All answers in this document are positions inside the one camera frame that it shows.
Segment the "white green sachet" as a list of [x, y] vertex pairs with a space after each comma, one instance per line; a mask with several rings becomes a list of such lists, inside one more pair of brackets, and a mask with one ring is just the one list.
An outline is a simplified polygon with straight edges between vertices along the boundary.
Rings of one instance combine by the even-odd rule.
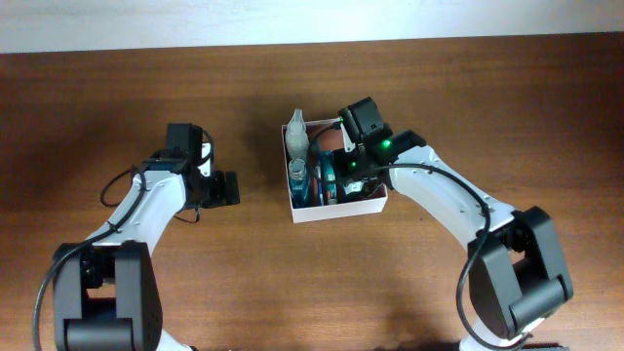
[[367, 200], [375, 190], [376, 181], [370, 179], [342, 184], [342, 202], [350, 203]]

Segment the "green red toothpaste tube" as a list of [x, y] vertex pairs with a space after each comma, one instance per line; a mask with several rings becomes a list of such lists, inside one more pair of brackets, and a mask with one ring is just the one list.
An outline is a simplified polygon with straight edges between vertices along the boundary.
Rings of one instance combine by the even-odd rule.
[[325, 204], [335, 205], [338, 203], [338, 199], [335, 172], [332, 163], [332, 153], [330, 151], [323, 151], [320, 154], [320, 161]]

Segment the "purple spray bottle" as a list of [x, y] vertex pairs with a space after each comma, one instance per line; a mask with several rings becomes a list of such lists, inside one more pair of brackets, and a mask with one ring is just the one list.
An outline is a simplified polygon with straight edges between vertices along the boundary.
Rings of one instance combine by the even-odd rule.
[[306, 133], [302, 109], [296, 109], [293, 112], [292, 118], [287, 124], [285, 142], [288, 154], [292, 159], [306, 159], [309, 138]]

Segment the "teal mouthwash bottle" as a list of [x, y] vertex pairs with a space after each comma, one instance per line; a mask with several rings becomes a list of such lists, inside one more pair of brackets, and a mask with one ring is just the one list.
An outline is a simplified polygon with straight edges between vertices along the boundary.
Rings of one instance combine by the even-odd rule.
[[310, 180], [306, 163], [300, 158], [290, 160], [288, 173], [292, 206], [295, 209], [307, 207], [309, 203]]

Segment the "blue white toothbrush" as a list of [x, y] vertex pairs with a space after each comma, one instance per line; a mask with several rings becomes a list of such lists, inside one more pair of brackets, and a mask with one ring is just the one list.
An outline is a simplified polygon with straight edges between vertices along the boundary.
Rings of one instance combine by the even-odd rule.
[[324, 206], [325, 205], [325, 201], [324, 201], [324, 190], [323, 190], [323, 183], [322, 183], [322, 167], [321, 167], [321, 162], [317, 161], [317, 164], [314, 168], [314, 178], [316, 181], [316, 189], [317, 189], [317, 200], [318, 200], [318, 206]]

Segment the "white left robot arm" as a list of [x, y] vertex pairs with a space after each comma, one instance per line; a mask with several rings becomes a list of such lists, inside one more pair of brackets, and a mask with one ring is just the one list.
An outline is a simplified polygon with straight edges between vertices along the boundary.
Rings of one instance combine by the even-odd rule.
[[237, 205], [237, 176], [212, 168], [201, 127], [173, 123], [162, 149], [126, 173], [131, 185], [88, 238], [64, 243], [41, 285], [53, 290], [58, 350], [184, 350], [163, 326], [151, 256], [179, 213]]

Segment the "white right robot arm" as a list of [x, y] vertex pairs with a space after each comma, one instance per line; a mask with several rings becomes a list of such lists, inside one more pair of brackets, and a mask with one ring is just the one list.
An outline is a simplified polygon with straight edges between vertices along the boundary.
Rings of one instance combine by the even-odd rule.
[[520, 350], [532, 331], [572, 299], [554, 220], [518, 210], [448, 166], [423, 137], [395, 133], [366, 97], [338, 112], [344, 147], [339, 184], [377, 180], [412, 199], [466, 250], [455, 304], [467, 331], [461, 350]]

